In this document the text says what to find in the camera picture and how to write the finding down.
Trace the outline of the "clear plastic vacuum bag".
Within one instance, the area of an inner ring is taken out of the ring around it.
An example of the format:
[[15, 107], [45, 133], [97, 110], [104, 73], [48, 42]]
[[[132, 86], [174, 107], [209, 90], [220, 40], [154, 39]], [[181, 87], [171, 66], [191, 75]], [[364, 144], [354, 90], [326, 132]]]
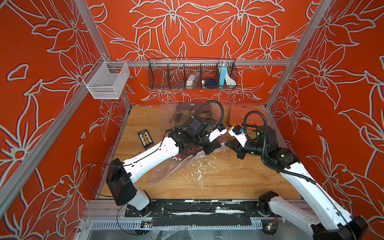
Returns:
[[[192, 120], [195, 116], [213, 120], [216, 123], [222, 120], [222, 125], [228, 125], [229, 109], [225, 106], [220, 107], [216, 103], [210, 103], [206, 106], [204, 103], [179, 103], [161, 106], [160, 110], [159, 120], [163, 130], [172, 130]], [[150, 184], [164, 183], [184, 168], [189, 167], [193, 161], [207, 157], [203, 147], [192, 145], [188, 149], [182, 149], [179, 154], [170, 157], [152, 170]]]

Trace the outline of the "red black plaid shirt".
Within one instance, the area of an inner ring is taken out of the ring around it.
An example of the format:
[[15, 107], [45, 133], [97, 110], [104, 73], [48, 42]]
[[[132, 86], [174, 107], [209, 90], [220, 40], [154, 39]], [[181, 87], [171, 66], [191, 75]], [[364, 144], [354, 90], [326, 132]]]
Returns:
[[196, 159], [204, 158], [207, 155], [205, 154], [204, 150], [202, 148], [192, 148], [189, 150], [185, 150], [182, 153], [171, 157], [173, 161], [177, 162], [190, 162]]

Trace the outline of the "yellow green plaid shirt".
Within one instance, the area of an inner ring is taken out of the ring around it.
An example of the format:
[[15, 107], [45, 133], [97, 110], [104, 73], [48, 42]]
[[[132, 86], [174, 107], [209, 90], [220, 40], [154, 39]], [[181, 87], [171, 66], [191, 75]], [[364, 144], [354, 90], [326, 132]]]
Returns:
[[176, 128], [192, 120], [194, 114], [195, 112], [188, 110], [176, 111], [172, 117], [172, 128]]

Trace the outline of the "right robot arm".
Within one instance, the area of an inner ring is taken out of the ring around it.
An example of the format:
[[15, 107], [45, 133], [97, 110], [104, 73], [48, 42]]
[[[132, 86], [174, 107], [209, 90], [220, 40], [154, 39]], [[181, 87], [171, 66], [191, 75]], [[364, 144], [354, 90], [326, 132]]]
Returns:
[[299, 158], [289, 149], [279, 146], [276, 131], [267, 124], [259, 111], [248, 112], [242, 125], [230, 128], [234, 137], [225, 145], [237, 154], [261, 157], [263, 164], [284, 177], [306, 201], [312, 212], [287, 202], [277, 193], [268, 191], [259, 196], [256, 207], [264, 217], [280, 216], [307, 233], [314, 240], [360, 240], [368, 229], [367, 221], [341, 207], [312, 178]]

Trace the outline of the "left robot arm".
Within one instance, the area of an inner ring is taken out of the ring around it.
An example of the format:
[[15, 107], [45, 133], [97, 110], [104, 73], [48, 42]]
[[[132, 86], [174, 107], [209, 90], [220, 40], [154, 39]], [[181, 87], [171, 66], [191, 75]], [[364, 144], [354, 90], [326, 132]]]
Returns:
[[[218, 121], [200, 115], [210, 104], [216, 104], [220, 108]], [[220, 148], [218, 137], [227, 133], [223, 125], [224, 113], [224, 107], [219, 101], [207, 101], [187, 122], [165, 130], [164, 139], [157, 145], [123, 162], [115, 159], [106, 164], [106, 183], [116, 205], [128, 205], [147, 215], [153, 202], [145, 191], [136, 188], [135, 183], [149, 170], [182, 152], [201, 148], [206, 155], [210, 155]]]

